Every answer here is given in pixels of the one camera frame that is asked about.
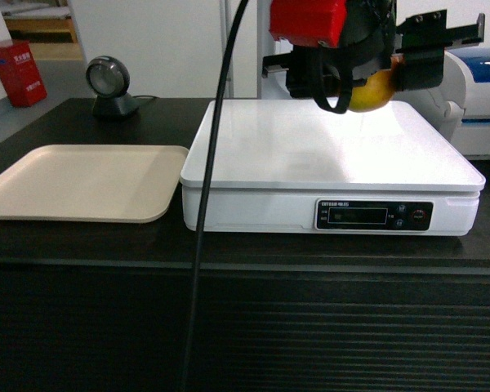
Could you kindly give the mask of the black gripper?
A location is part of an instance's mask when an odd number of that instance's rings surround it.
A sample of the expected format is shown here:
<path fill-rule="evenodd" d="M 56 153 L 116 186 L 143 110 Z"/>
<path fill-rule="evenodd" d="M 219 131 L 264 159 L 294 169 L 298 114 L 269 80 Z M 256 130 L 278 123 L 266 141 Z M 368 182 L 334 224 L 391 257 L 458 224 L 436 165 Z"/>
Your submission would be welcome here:
<path fill-rule="evenodd" d="M 471 47 L 484 40 L 485 15 L 473 24 L 447 26 L 446 10 L 409 16 L 397 23 L 394 7 L 347 7 L 338 48 L 292 45 L 287 54 L 266 56 L 262 76 L 285 70 L 286 88 L 294 98 L 327 96 L 325 82 L 332 79 L 325 66 L 336 69 L 341 92 L 364 85 L 399 57 L 397 90 L 437 87 L 443 81 L 444 53 L 448 48 Z"/>

